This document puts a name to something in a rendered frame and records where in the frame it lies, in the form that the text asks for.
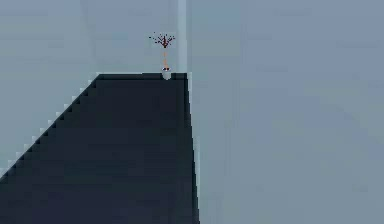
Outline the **red house plant grey pot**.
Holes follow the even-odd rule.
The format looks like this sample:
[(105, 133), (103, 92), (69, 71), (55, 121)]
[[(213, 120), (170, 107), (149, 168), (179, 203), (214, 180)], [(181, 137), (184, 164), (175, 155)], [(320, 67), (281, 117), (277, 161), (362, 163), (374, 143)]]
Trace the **red house plant grey pot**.
[(167, 61), (167, 49), (173, 44), (173, 42), (176, 40), (176, 37), (168, 33), (154, 32), (151, 36), (149, 36), (149, 39), (152, 40), (154, 44), (159, 45), (163, 49), (162, 77), (164, 80), (170, 80), (172, 73)]

